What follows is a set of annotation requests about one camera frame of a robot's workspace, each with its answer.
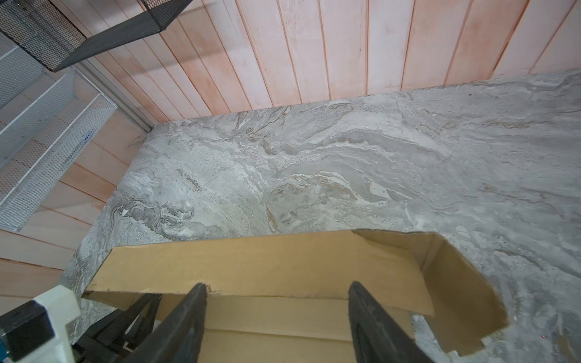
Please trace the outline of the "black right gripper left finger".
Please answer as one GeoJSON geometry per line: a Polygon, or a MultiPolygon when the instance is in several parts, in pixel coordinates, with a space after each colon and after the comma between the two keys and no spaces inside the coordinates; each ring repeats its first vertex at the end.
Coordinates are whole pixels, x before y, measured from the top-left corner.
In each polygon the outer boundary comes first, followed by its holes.
{"type": "Polygon", "coordinates": [[[197,362],[204,336],[207,288],[196,284],[125,362],[197,362]]]}

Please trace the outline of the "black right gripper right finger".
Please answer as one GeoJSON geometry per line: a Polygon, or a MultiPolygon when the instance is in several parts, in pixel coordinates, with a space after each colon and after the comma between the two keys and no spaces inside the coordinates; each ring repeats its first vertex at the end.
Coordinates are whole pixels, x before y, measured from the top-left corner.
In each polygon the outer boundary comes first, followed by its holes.
{"type": "Polygon", "coordinates": [[[348,291],[348,316],[358,362],[432,363],[358,281],[348,291]]]}

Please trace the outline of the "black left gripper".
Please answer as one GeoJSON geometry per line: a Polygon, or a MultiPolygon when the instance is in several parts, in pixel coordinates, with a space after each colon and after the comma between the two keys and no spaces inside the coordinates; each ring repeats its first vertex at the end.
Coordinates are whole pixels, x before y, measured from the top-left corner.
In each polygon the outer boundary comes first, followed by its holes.
{"type": "Polygon", "coordinates": [[[76,362],[122,362],[153,331],[160,294],[145,294],[127,310],[117,309],[93,324],[72,345],[76,362]]]}

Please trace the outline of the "brown cardboard box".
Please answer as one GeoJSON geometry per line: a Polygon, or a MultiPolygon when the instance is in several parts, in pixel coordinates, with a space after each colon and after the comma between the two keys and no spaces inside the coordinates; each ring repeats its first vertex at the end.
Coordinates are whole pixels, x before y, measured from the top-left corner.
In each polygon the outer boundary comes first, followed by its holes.
{"type": "Polygon", "coordinates": [[[361,283],[412,335],[424,316],[466,356],[508,327],[492,285],[433,232],[356,229],[115,247],[84,290],[128,309],[161,296],[164,320],[196,285],[208,293],[202,362],[352,362],[348,290],[361,283]]]}

